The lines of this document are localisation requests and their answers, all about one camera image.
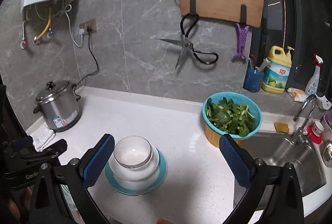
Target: scissors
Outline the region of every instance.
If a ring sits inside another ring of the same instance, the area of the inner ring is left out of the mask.
[[[209,52],[209,51],[199,51],[199,50],[196,50],[194,49],[194,45],[193,43],[191,42],[191,40],[189,39],[189,33],[190,31],[192,30],[192,28],[197,24],[198,20],[200,19],[200,16],[198,14],[195,14],[195,15],[192,15],[195,18],[195,21],[190,25],[190,27],[188,28],[187,32],[185,32],[184,28],[183,28],[183,22],[185,21],[185,19],[187,17],[191,16],[190,13],[186,14],[182,19],[181,19],[181,22],[180,22],[180,29],[181,29],[181,32],[182,32],[182,35],[184,35],[185,37],[185,40],[184,41],[179,41],[179,40],[172,40],[172,39],[159,39],[159,40],[162,40],[162,41],[166,41],[166,42],[169,42],[171,44],[174,44],[174,45],[177,45],[177,46],[181,46],[182,49],[181,49],[181,52],[180,52],[180,55],[179,55],[179,58],[178,58],[178,61],[176,63],[176,66],[175,66],[175,69],[177,69],[177,67],[180,67],[184,64],[184,62],[186,61],[187,57],[188,57],[188,54],[191,53],[194,55],[194,57],[200,62],[200,63],[203,63],[205,65],[209,65],[209,64],[214,64],[218,61],[219,59],[219,56],[217,53],[214,53],[214,52]],[[204,61],[202,59],[200,59],[200,57],[196,54],[196,53],[199,53],[199,54],[210,54],[210,55],[214,55],[215,56],[215,59],[212,60],[212,61]]]

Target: teal plate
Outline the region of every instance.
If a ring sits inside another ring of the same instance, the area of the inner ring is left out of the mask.
[[[144,189],[139,189],[139,190],[132,190],[132,189],[126,189],[122,186],[119,185],[119,183],[115,180],[114,178],[114,174],[111,170],[111,167],[109,166],[108,162],[105,165],[105,176],[107,178],[107,181],[110,183],[110,185],[117,190],[118,192],[122,193],[122,194],[126,194],[126,195],[142,195],[142,194],[146,194],[148,192],[150,192],[151,190],[157,188],[162,181],[164,180],[165,176],[166,176],[166,171],[167,171],[167,163],[166,163],[166,159],[164,157],[164,155],[158,150],[158,154],[159,154],[159,175],[156,179],[156,181],[149,186],[148,188],[144,188]]]

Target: kitchen faucet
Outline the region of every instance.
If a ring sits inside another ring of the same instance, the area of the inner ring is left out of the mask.
[[[293,120],[296,121],[299,118],[299,116],[302,114],[304,108],[307,107],[307,105],[310,102],[312,102],[312,107],[310,109],[310,112],[307,115],[307,117],[304,119],[304,122],[303,122],[302,126],[299,127],[297,129],[297,131],[290,138],[290,140],[291,140],[291,142],[293,144],[296,144],[296,143],[302,144],[302,143],[305,143],[305,141],[308,139],[307,137],[304,137],[303,132],[304,132],[304,128],[305,128],[306,124],[308,123],[308,121],[309,121],[309,119],[311,117],[313,109],[315,108],[316,100],[317,100],[316,95],[315,94],[311,94],[309,97],[307,97],[305,99],[305,101],[301,105],[300,109],[298,110],[298,112],[296,113],[296,115],[293,117]]]

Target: blue colander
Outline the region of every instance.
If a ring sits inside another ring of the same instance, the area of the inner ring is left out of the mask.
[[[239,94],[239,93],[235,93],[235,92],[219,92],[219,93],[215,93],[213,95],[211,95],[210,97],[208,97],[205,102],[203,103],[203,107],[202,107],[202,115],[204,118],[205,123],[216,133],[223,135],[226,132],[225,131],[221,131],[218,128],[216,128],[207,118],[206,116],[206,103],[208,101],[209,98],[212,99],[212,102],[214,104],[217,104],[219,101],[221,101],[223,98],[226,98],[227,100],[233,100],[233,102],[235,102],[236,104],[240,105],[242,102],[249,105],[249,110],[250,113],[255,117],[256,120],[256,125],[255,125],[255,129],[253,131],[251,131],[247,136],[245,137],[241,137],[239,135],[236,134],[230,134],[230,136],[232,136],[233,139],[247,139],[249,137],[251,137],[252,135],[254,135],[261,127],[262,125],[262,112],[259,109],[258,105],[256,103],[254,103],[250,98]]]

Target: gray marble wall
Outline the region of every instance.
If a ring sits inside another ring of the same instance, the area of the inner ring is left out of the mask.
[[[52,21],[57,34],[48,43],[33,44],[34,36],[45,27],[46,22],[37,18],[34,8],[29,11],[26,36],[29,45],[20,49],[22,41],[21,0],[4,0],[0,6],[0,74],[16,116],[27,129],[40,114],[34,115],[34,99],[37,92],[50,80],[79,80],[73,43],[69,36],[65,16]],[[40,15],[47,17],[40,6]]]
[[[240,91],[246,71],[242,63],[230,62],[236,53],[234,23],[201,19],[191,40],[197,49],[219,54],[215,66],[189,58],[174,71],[180,49],[158,38],[180,39],[181,20],[176,0],[76,0],[75,25],[97,18],[93,51],[100,73],[86,85],[135,93],[203,101],[220,90]],[[246,44],[246,54],[250,38]],[[88,52],[75,48],[79,72],[92,72],[95,63]]]
[[[0,6],[0,73],[14,111],[27,129],[39,117],[32,110],[41,86],[49,80],[78,81],[96,66],[88,51],[87,37],[83,48],[73,46],[65,16],[53,19],[57,34],[52,41],[34,45],[33,37],[45,23],[36,17],[34,9],[29,12],[31,21],[27,23],[30,45],[21,50],[20,2],[4,0]],[[92,35],[92,50],[100,72],[87,78],[87,86],[198,102],[218,91],[235,91],[251,97],[263,111],[286,115],[293,115],[300,105],[287,94],[252,94],[242,89],[246,66],[230,62],[237,46],[234,23],[201,19],[191,40],[197,49],[215,51],[220,59],[208,67],[188,58],[177,73],[174,68],[180,49],[158,40],[181,38],[176,0],[76,0],[72,5],[77,40],[78,24],[97,18],[98,32]],[[250,34],[246,55],[249,49]]]

